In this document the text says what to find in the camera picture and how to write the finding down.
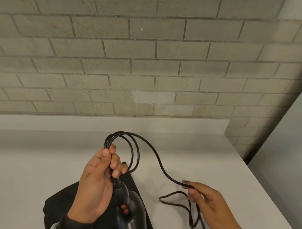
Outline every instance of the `painted cinder block wall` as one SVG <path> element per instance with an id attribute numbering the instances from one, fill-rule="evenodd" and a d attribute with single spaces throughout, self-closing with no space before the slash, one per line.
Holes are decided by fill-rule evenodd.
<path id="1" fill-rule="evenodd" d="M 0 113 L 229 118 L 245 157 L 302 91 L 288 2 L 1 0 Z"/>

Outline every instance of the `white table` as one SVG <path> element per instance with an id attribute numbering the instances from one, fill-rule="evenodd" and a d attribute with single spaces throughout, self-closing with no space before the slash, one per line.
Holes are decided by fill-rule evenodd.
<path id="1" fill-rule="evenodd" d="M 223 135 L 227 124 L 225 120 L 0 115 L 0 228 L 43 228 L 44 201 L 77 182 L 106 136 L 120 130 L 142 132 L 172 178 L 219 190 L 242 228 L 291 228 Z M 129 164 L 127 143 L 123 139 L 114 143 L 121 160 Z M 165 177 L 151 149 L 141 140 L 138 144 L 140 164 L 132 176 L 153 228 L 189 229 L 184 209 L 158 201 L 181 187 Z M 168 200 L 188 205 L 181 195 Z"/>

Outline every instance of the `black fabric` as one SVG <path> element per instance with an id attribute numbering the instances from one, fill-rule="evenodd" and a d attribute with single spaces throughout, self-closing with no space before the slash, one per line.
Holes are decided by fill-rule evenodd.
<path id="1" fill-rule="evenodd" d="M 129 172 L 126 174 L 122 174 L 119 177 L 119 180 L 127 186 L 128 190 L 135 191 L 139 197 L 141 198 L 137 187 L 133 181 L 133 178 Z M 69 185 L 68 187 L 62 189 L 57 192 L 50 198 L 45 201 L 45 205 L 43 208 L 44 216 L 44 226 L 45 229 L 50 229 L 51 226 L 57 222 L 59 222 L 60 218 L 69 211 L 73 201 L 75 199 L 75 195 L 77 193 L 79 186 L 79 182 Z M 112 198 L 108 208 L 101 215 L 96 222 L 93 224 L 93 229 L 116 229 L 114 226 L 115 216 L 116 216 L 116 204 L 114 199 Z M 147 219 L 147 228 L 153 229 L 150 218 L 146 211 L 146 219 Z"/>
<path id="2" fill-rule="evenodd" d="M 67 213 L 64 213 L 56 229 L 91 229 L 92 226 L 93 224 L 85 224 L 74 221 L 67 216 Z"/>

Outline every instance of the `black sleeve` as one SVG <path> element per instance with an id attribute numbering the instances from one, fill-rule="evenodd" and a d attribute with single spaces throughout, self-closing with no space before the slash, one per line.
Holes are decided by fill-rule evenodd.
<path id="1" fill-rule="evenodd" d="M 74 221 L 67 216 L 67 213 L 65 213 L 61 217 L 56 229 L 91 229 L 92 225 L 93 224 L 85 224 Z"/>

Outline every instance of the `black power cord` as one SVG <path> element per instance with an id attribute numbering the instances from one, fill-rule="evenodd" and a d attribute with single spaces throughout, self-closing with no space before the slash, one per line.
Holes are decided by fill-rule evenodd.
<path id="1" fill-rule="evenodd" d="M 131 142 L 130 142 L 125 136 L 123 136 L 123 135 L 129 136 L 129 137 L 133 140 L 133 142 L 134 142 L 134 144 L 135 144 L 135 147 L 136 147 L 136 150 L 137 150 L 137 162 L 136 162 L 135 167 L 134 167 L 132 170 L 131 170 L 131 166 L 132 166 L 132 164 L 133 164 L 133 158 L 134 158 L 133 147 L 132 147 L 132 145 L 131 145 Z M 146 139 L 144 139 L 142 136 L 139 136 L 138 134 L 134 134 L 134 133 L 130 133 L 130 132 L 124 132 L 124 131 L 118 131 L 118 132 L 115 132 L 115 133 L 113 133 L 113 134 L 110 134 L 110 135 L 108 135 L 108 137 L 107 137 L 106 140 L 105 140 L 104 148 L 105 148 L 105 149 L 109 149 L 109 147 L 112 145 L 113 141 L 114 141 L 116 138 L 118 138 L 118 137 L 123 138 L 123 139 L 129 144 L 129 146 L 130 146 L 130 150 L 131 150 L 131 161 L 130 161 L 130 165 L 129 165 L 129 168 L 128 168 L 128 169 L 129 169 L 129 172 L 132 173 L 132 172 L 134 172 L 134 171 L 136 170 L 136 168 L 138 167 L 138 163 L 140 162 L 140 150 L 139 150 L 138 145 L 137 145 L 137 142 L 136 142 L 136 140 L 134 139 L 133 136 L 140 138 L 141 140 L 143 140 L 144 142 L 146 142 L 148 146 L 150 146 L 150 148 L 153 150 L 153 152 L 155 153 L 155 155 L 156 155 L 156 157 L 157 157 L 157 160 L 158 160 L 158 163 L 159 163 L 160 168 L 162 169 L 163 173 L 165 174 L 165 176 L 166 176 L 169 180 L 171 180 L 172 182 L 174 182 L 174 183 L 176 183 L 176 184 L 178 184 L 178 185 L 181 185 L 181 186 L 184 186 L 184 187 L 188 187 L 188 188 L 194 189 L 194 187 L 193 187 L 192 185 L 184 184 L 184 183 L 178 182 L 178 181 L 174 180 L 173 178 L 171 178 L 171 177 L 167 174 L 167 172 L 165 171 L 165 169 L 164 169 L 164 167 L 163 167 L 163 165 L 162 165 L 162 162 L 161 162 L 161 160 L 160 160 L 160 158 L 159 158 L 159 155 L 158 155 L 157 151 L 155 150 L 155 148 L 151 145 L 151 143 L 149 143 Z M 186 209 L 186 210 L 188 211 L 188 213 L 189 213 L 189 224 L 190 224 L 190 228 L 195 228 L 196 225 L 197 225 L 197 223 L 198 223 L 198 221 L 200 221 L 201 224 L 202 224 L 202 228 L 205 229 L 204 222 L 203 222 L 203 220 L 202 220 L 202 218 L 201 218 L 200 208 L 199 208 L 199 206 L 197 205 L 197 203 L 196 203 L 196 208 L 197 208 L 198 217 L 197 217 L 196 222 L 194 223 L 194 222 L 193 222 L 193 217 L 192 217 L 192 207 L 191 207 L 191 202 L 190 202 L 190 201 L 189 201 L 189 209 L 188 209 L 186 206 L 181 205 L 181 204 L 174 204 L 174 203 L 168 203 L 168 202 L 162 201 L 163 198 L 166 198 L 166 197 L 172 196 L 172 195 L 174 195 L 174 194 L 178 194 L 178 193 L 184 194 L 184 195 L 187 197 L 187 194 L 186 194 L 186 193 L 184 193 L 184 192 L 182 192 L 182 191 L 177 191 L 177 192 L 173 192 L 173 193 L 170 193 L 170 194 L 168 194 L 168 195 L 159 197 L 159 201 L 162 202 L 162 203 L 164 203 L 164 204 L 167 204 L 167 205 L 179 206 L 179 207 L 182 207 L 182 208 Z"/>

